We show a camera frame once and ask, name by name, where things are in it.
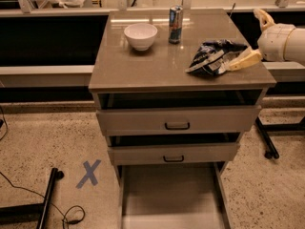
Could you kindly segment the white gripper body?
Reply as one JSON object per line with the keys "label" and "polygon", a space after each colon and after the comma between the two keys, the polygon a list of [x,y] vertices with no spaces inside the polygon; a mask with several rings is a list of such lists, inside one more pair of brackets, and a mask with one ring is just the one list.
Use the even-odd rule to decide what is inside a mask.
{"label": "white gripper body", "polygon": [[284,60],[285,44],[294,29],[292,24],[275,24],[261,33],[257,45],[266,61]]}

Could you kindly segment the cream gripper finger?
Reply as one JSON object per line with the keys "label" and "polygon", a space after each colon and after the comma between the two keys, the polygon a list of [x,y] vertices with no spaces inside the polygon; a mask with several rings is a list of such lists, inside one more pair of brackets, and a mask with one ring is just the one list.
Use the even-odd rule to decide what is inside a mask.
{"label": "cream gripper finger", "polygon": [[233,72],[245,69],[259,63],[261,60],[262,54],[260,50],[246,49],[236,59],[229,63],[228,70]]}
{"label": "cream gripper finger", "polygon": [[271,15],[262,9],[254,9],[254,17],[259,21],[259,27],[262,31],[270,31],[275,26]]}

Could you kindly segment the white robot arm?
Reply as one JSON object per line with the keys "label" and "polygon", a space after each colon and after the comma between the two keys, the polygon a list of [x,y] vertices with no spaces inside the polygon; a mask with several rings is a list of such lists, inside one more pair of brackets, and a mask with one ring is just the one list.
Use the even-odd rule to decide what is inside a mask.
{"label": "white robot arm", "polygon": [[243,65],[263,61],[269,70],[300,70],[305,61],[305,28],[276,23],[263,9],[231,12],[234,24],[250,44],[239,60]]}

